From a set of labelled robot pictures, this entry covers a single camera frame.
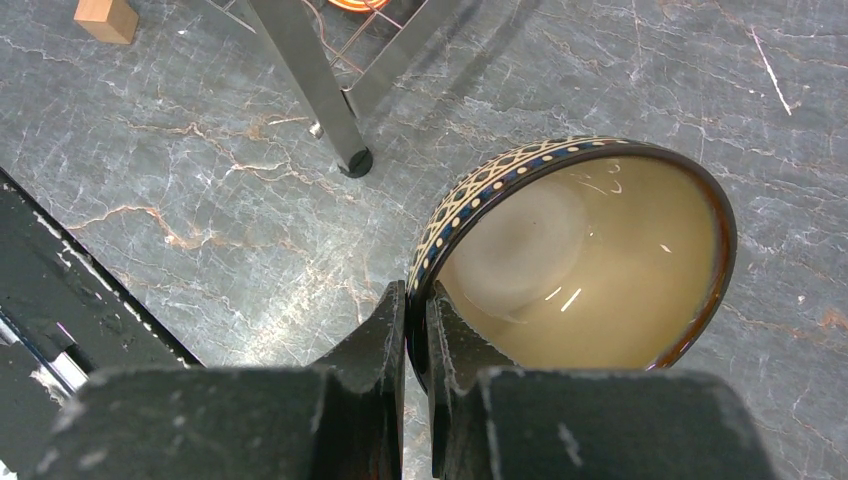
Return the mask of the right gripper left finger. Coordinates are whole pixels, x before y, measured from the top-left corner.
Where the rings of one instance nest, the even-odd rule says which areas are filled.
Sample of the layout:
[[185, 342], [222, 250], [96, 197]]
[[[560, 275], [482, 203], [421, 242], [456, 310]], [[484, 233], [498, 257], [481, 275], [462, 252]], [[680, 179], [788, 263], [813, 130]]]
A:
[[33, 479], [398, 479], [405, 286], [304, 367], [107, 370], [60, 411]]

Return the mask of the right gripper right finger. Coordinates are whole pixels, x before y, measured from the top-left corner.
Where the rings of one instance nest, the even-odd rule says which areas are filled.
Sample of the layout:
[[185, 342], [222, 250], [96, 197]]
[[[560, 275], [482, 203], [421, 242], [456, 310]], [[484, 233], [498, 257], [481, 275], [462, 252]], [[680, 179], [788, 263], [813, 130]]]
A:
[[513, 364], [437, 287], [426, 302], [438, 479], [772, 479], [739, 396], [680, 370]]

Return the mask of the dark bowl with lattice band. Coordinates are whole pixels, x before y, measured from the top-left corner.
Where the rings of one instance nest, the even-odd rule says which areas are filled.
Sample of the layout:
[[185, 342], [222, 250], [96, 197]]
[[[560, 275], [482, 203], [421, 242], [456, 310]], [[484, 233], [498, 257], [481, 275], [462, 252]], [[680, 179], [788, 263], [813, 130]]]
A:
[[546, 139], [466, 173], [433, 209], [407, 280], [407, 351], [427, 386], [426, 304], [525, 368], [667, 368], [729, 287], [737, 222], [687, 156], [614, 136]]

